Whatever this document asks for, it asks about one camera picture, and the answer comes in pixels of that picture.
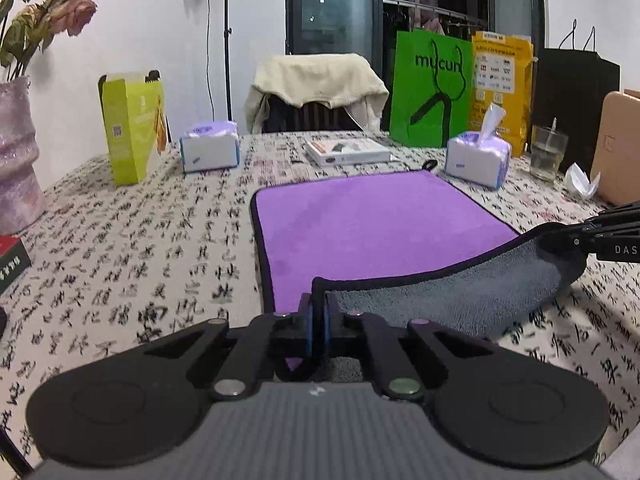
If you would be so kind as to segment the pink textured vase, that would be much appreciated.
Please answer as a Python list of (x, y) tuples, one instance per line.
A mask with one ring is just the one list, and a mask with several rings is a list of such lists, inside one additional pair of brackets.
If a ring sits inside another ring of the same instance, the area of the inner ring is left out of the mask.
[(34, 162), (39, 158), (29, 101), (29, 79), (1, 85), (1, 234), (19, 233), (46, 208)]

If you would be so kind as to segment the red black small box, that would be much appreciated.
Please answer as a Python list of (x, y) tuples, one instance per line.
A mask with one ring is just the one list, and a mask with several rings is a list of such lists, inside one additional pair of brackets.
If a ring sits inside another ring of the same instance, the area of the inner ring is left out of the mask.
[(31, 265), (20, 238), (0, 237), (0, 292), (5, 292)]

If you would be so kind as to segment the studio light on stand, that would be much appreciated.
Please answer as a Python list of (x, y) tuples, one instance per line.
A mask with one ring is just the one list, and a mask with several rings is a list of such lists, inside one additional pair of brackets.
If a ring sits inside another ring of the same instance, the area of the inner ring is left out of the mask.
[[(210, 39), (210, 0), (207, 1), (207, 32), (206, 41)], [(229, 122), (233, 120), (233, 108), (232, 108), (232, 89), (231, 89), (231, 49), (230, 49), (230, 37), (232, 35), (232, 27), (230, 22), (230, 0), (224, 0), (224, 90), (226, 90), (226, 112)]]

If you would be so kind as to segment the clear drinking glass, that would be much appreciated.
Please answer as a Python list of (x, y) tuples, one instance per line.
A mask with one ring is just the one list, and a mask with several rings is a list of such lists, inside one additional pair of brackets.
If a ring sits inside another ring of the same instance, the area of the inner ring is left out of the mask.
[(558, 120), (553, 118), (550, 127), (533, 126), (530, 144), (530, 174), (540, 180), (555, 180), (564, 159), (568, 136), (558, 129)]

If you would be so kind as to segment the pink hard suitcase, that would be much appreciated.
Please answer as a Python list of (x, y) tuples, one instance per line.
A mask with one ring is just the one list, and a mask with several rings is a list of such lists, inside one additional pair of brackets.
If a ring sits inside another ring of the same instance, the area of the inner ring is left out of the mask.
[(603, 101), (590, 176), (597, 194), (623, 206), (640, 197), (640, 99), (638, 90), (612, 91)]

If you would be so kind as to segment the dried pink roses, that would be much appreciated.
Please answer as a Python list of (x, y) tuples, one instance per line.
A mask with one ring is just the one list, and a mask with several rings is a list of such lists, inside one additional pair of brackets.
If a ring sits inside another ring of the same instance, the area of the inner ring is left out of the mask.
[(98, 10), (94, 0), (1, 0), (1, 69), (6, 82), (26, 74), (54, 38), (77, 37)]

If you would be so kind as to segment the calligraphy print tablecloth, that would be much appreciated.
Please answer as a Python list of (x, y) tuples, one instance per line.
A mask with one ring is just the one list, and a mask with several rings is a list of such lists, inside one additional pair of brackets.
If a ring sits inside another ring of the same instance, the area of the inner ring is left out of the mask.
[[(1, 426), (31, 465), (25, 420), (48, 378), (203, 322), (245, 325), (262, 310), (248, 203), (267, 185), (338, 175), (293, 133), (249, 136), (238, 168), (184, 174), (177, 151), (134, 186), (114, 185), (104, 156), (46, 193), (22, 235), (30, 266), (2, 294)], [(500, 346), (574, 370), (608, 398), (610, 457), (639, 422), (639, 269), (590, 259), (550, 306), (497, 334)]]

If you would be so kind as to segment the dark framed window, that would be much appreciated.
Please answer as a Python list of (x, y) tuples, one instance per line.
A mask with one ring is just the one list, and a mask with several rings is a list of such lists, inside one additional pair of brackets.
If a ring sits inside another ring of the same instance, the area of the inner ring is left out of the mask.
[(291, 54), (358, 53), (385, 63), (398, 32), (431, 29), (464, 40), (478, 30), (522, 36), (540, 48), (544, 0), (286, 0)]

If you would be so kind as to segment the black paper bag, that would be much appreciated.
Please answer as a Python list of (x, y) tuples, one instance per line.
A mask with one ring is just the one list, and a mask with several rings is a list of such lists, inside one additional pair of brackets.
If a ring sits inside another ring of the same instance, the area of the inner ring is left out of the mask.
[(577, 164), (589, 174), (604, 98), (620, 88), (620, 66), (587, 48), (543, 48), (537, 58), (532, 125), (568, 137), (562, 171)]

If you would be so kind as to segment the green mucun paper bag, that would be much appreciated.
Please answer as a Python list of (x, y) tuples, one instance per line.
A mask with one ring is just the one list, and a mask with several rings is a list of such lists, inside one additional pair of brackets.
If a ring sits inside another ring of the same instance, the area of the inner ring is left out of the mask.
[(390, 137), (409, 148), (444, 148), (468, 128), (473, 48), (416, 29), (398, 32)]

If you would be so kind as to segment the left purple tissue pack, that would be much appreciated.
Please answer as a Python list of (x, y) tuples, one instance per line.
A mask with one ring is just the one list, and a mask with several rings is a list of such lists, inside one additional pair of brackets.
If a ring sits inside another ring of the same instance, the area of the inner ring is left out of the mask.
[(202, 122), (179, 140), (185, 174), (230, 169), (240, 163), (240, 136), (235, 122)]

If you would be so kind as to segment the white flat product box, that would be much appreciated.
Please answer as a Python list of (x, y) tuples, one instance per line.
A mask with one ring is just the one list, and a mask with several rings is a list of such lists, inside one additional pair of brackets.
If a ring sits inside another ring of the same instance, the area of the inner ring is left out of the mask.
[(308, 141), (306, 153), (320, 167), (390, 162), (388, 148), (369, 138)]

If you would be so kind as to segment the open purple tissue pack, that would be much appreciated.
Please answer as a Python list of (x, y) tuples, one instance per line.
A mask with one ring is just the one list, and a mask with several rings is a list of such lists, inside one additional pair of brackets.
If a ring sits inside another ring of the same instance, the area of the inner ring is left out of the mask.
[(480, 131), (467, 131), (447, 143), (445, 172), (448, 176), (498, 190), (506, 180), (511, 144), (498, 135), (506, 110), (491, 103)]

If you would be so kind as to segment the purple grey towel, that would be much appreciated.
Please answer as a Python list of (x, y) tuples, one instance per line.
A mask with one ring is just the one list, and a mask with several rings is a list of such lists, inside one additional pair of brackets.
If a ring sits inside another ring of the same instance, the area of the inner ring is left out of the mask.
[(496, 336), (570, 287), (586, 255), (545, 223), (518, 234), (427, 170), (261, 188), (250, 199), (262, 304), (326, 342), (337, 311)]

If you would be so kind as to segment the chair with cream cloth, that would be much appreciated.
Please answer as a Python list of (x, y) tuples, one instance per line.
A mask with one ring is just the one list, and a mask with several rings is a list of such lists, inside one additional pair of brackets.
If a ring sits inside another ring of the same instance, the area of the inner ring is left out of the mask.
[(273, 55), (257, 65), (244, 105), (247, 131), (264, 132), (270, 96), (302, 108), (319, 103), (328, 110), (344, 108), (363, 131), (381, 131), (390, 92), (369, 62), (356, 53)]

